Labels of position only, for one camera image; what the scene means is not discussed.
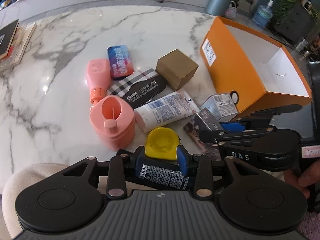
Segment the right hand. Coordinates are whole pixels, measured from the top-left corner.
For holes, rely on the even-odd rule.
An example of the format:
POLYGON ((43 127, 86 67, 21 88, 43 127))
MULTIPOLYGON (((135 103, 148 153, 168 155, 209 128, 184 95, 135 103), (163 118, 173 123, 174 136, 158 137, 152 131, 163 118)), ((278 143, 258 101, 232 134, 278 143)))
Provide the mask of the right hand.
POLYGON ((308 186, 319 182, 320 178, 320 167, 319 161, 313 163, 300 177, 294 175, 292 170, 283 172, 285 182, 294 186, 301 191, 305 198, 310 197, 310 191, 307 189, 308 186))

